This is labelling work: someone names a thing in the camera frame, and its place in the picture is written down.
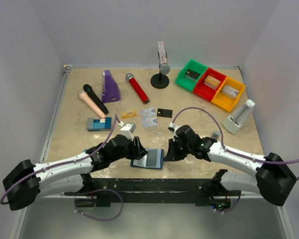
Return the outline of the black VIP card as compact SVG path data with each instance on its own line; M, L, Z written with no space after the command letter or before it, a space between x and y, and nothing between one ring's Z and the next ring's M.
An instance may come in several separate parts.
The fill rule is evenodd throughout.
M163 117L163 118L172 118L172 114L173 114L173 110L169 110L169 109L161 109L158 108L157 109L157 116L158 117Z

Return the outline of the gold VIP card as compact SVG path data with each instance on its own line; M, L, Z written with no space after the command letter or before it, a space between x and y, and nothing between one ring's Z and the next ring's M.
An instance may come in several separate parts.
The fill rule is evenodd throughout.
M137 116L137 111L135 109L132 110L125 110L121 111L121 119L129 119L129 118L134 118Z

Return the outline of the silver white credit card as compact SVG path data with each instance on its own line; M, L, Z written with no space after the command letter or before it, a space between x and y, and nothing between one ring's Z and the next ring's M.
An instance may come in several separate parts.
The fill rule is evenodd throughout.
M151 118L156 116L156 111L154 107L151 107L151 108L141 110L140 114L143 119L146 119L146 118Z

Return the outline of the blue leather card holder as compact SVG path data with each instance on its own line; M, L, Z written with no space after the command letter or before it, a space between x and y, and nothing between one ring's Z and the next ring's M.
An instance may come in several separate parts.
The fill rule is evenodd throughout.
M146 148L147 155L139 160L132 160L130 167L144 169L162 169L164 162L164 149L149 149Z

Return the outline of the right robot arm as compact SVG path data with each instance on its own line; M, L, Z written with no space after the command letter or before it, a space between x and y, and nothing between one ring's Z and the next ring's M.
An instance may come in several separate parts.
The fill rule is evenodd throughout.
M275 153L265 156L234 151L216 139L200 137L188 125L171 123L168 129L173 137L168 141L166 161L180 161L190 154L196 159L224 164L241 172L225 170L216 176L224 190L260 194L269 203L283 206L297 182L287 163Z

